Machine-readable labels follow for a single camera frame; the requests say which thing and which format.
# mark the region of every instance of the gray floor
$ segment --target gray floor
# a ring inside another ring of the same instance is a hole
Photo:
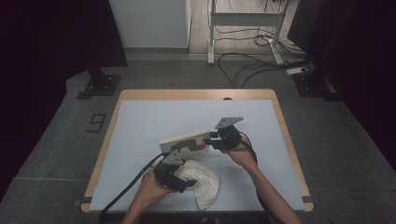
[[[79,202],[122,90],[230,88],[205,57],[140,53],[129,59],[129,68],[103,69],[122,75],[112,97],[76,100],[87,72],[67,81],[62,105],[0,204],[0,223],[98,222]],[[250,63],[233,58],[224,68],[234,74]],[[305,223],[396,223],[396,174],[344,103],[301,98],[285,70],[259,74],[246,88],[276,91],[315,204],[298,213]],[[86,132],[98,128],[90,124],[93,114],[106,114],[99,133]]]

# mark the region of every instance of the metal bracket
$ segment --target metal bracket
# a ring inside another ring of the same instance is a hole
[[[242,117],[238,118],[222,118],[218,125],[216,125],[215,129],[222,129],[222,128],[227,128],[230,127],[231,125],[235,124],[236,122],[241,121]]]

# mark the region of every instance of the white cloth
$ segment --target white cloth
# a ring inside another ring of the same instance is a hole
[[[183,180],[197,180],[194,191],[201,210],[208,208],[218,196],[219,175],[197,161],[186,161],[175,172],[175,175]]]

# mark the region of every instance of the hand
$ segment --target hand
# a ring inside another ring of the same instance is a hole
[[[175,192],[161,186],[155,178],[154,169],[149,168],[142,177],[139,189],[134,196],[134,203],[140,203],[144,208],[155,204],[166,194]]]
[[[248,141],[248,139],[244,135],[242,135],[242,141],[251,145],[250,142]],[[248,165],[256,164],[249,149],[242,144],[239,144],[237,147],[235,147],[231,150],[223,149],[223,150],[221,150],[221,152],[223,154],[229,155],[231,157],[231,159],[233,159],[233,161],[236,164],[238,164],[244,168],[246,168]]]
[[[139,189],[137,190],[134,200],[128,208],[122,223],[123,224],[137,224],[139,223],[140,214],[142,211],[158,202],[166,194],[175,192],[172,189],[161,186],[155,178],[154,169],[149,168],[142,177]]]

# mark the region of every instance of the wall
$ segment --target wall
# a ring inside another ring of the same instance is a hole
[[[190,0],[109,0],[125,48],[187,48]]]

